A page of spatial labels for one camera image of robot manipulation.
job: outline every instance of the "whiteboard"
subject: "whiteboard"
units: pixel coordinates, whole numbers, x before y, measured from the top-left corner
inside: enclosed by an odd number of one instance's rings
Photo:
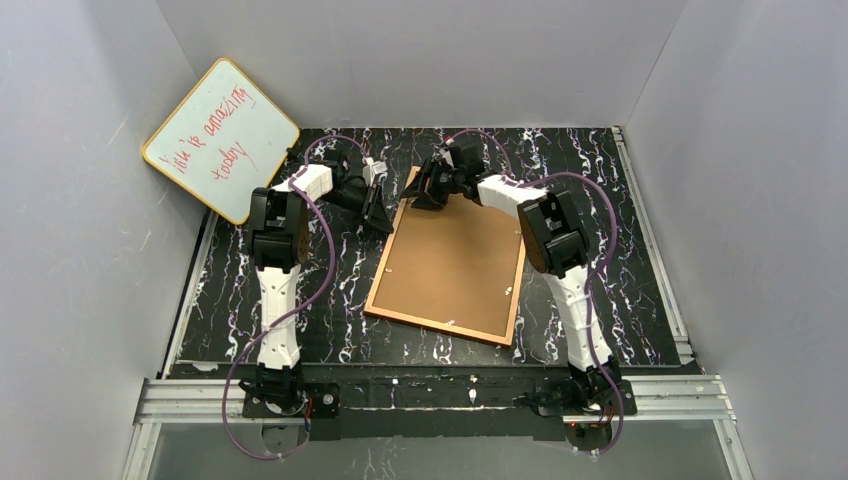
[[[230,222],[247,221],[300,130],[241,70],[221,58],[144,144],[144,160]]]

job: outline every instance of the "wood-framed board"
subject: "wood-framed board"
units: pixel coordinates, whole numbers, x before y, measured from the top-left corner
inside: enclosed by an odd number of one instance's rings
[[[410,202],[398,206],[365,312],[512,345],[524,269],[518,220],[461,195],[438,212]]]
[[[231,223],[247,220],[300,129],[227,58],[203,75],[141,155]]]

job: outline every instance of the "white wall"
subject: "white wall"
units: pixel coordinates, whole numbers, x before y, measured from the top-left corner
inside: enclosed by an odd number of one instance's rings
[[[627,121],[685,0],[159,0],[301,127]]]
[[[691,0],[625,129],[757,478],[844,478],[848,6]]]
[[[3,3],[3,478],[120,475],[203,212],[140,147],[196,79],[152,0]]]

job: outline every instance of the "brown board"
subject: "brown board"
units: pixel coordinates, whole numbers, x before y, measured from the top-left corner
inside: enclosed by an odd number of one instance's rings
[[[512,345],[524,267],[518,220],[461,195],[438,212],[409,202],[398,206],[365,311]]]

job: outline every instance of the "black marble table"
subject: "black marble table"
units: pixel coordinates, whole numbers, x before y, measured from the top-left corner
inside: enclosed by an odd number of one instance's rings
[[[390,217],[413,165],[435,151],[441,140],[458,129],[303,130],[296,148],[304,149],[327,133],[352,136],[375,159],[385,160],[389,176],[384,201]],[[657,279],[643,241],[636,208],[613,141],[604,128],[497,129],[516,178],[532,180],[571,171],[587,175],[604,187],[617,208],[618,248],[615,257],[592,285],[603,333],[625,365],[679,365],[674,339],[663,308]],[[355,147],[330,140],[360,159]],[[504,168],[503,156],[485,142],[484,155]],[[323,148],[313,153],[320,158]],[[274,183],[297,165],[285,165]],[[592,199],[579,182],[569,182],[581,219],[591,237],[590,258],[608,245],[610,223],[603,204]],[[512,347],[499,347],[365,315],[364,306],[385,234],[351,230],[347,212],[319,202],[333,232],[338,270],[327,292],[297,319],[301,360],[308,363],[382,365],[522,365],[567,363],[566,341],[556,307],[544,280],[525,265]],[[246,229],[218,218],[209,253],[200,273],[178,363],[229,363],[259,333],[259,287],[246,253]],[[310,222],[312,254],[298,286],[300,300],[324,279],[328,244],[316,219]],[[257,352],[249,359],[255,360]]]

